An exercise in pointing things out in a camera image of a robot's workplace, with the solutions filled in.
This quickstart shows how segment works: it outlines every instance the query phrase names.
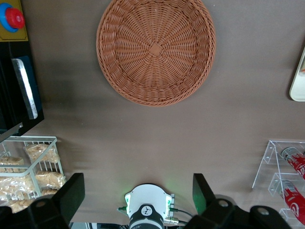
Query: red button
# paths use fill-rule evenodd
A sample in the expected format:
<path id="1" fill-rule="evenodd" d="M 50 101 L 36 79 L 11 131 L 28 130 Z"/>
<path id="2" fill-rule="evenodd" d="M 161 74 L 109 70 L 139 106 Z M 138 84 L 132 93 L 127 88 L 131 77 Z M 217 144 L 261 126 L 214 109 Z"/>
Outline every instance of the red button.
<path id="1" fill-rule="evenodd" d="M 24 17 L 19 9 L 7 8 L 5 18 L 8 24 L 14 29 L 22 29 L 24 27 Z"/>

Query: clear acrylic stand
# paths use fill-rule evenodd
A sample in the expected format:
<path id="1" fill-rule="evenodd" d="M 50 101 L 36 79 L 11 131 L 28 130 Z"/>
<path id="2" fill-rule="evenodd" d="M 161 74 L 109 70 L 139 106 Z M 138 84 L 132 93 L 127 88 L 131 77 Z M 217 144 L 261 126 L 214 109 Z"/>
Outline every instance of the clear acrylic stand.
<path id="1" fill-rule="evenodd" d="M 300 229 L 305 228 L 305 226 L 297 220 L 286 205 L 285 200 L 282 199 L 278 193 L 279 191 L 283 191 L 282 181 L 289 180 L 305 197 L 305 180 L 280 156 L 281 152 L 288 147 L 295 147 L 301 153 L 305 152 L 305 142 L 274 140 L 268 142 L 266 151 L 255 176 L 252 189 L 267 188 L 270 197 L 272 197 L 272 201 L 274 200 L 274 205 L 281 206 L 278 207 L 277 210 L 283 218 L 292 228 Z"/>

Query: round woven basket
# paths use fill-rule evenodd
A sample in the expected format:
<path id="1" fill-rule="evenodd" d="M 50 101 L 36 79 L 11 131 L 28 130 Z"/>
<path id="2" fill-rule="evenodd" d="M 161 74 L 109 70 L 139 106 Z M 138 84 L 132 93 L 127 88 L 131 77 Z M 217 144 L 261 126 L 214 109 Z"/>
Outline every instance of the round woven basket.
<path id="1" fill-rule="evenodd" d="M 200 0 L 113 0 L 100 21 L 96 49 L 119 94 L 166 106 L 202 85 L 215 43 L 211 16 Z"/>

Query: white object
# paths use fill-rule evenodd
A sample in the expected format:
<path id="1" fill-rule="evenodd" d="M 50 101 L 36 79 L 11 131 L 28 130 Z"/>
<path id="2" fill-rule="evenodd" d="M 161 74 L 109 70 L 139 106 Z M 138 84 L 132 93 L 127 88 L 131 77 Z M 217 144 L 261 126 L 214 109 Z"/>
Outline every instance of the white object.
<path id="1" fill-rule="evenodd" d="M 129 218 L 139 210 L 141 205 L 150 204 L 153 205 L 156 212 L 159 213 L 164 220 L 165 217 L 168 216 L 172 197 L 156 185 L 145 184 L 139 185 L 130 193 L 127 193 L 125 195 L 125 200 Z"/>
<path id="2" fill-rule="evenodd" d="M 305 48 L 290 89 L 290 97 L 298 102 L 305 102 L 305 74 L 302 72 L 302 67 L 304 66 L 304 58 Z"/>

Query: bolt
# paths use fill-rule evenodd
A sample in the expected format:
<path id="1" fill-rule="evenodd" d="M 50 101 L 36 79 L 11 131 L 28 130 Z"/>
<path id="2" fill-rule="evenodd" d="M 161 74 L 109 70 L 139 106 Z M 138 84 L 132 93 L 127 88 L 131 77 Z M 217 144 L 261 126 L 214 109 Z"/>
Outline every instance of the bolt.
<path id="1" fill-rule="evenodd" d="M 44 201 L 39 201 L 37 204 L 36 204 L 36 207 L 37 208 L 40 208 L 42 206 L 44 206 L 46 203 Z"/>
<path id="2" fill-rule="evenodd" d="M 265 209 L 265 208 L 258 208 L 257 211 L 264 216 L 269 215 L 269 211 L 267 211 L 267 209 Z"/>
<path id="3" fill-rule="evenodd" d="M 224 207 L 224 208 L 229 206 L 228 202 L 223 199 L 221 199 L 218 203 L 221 207 Z"/>

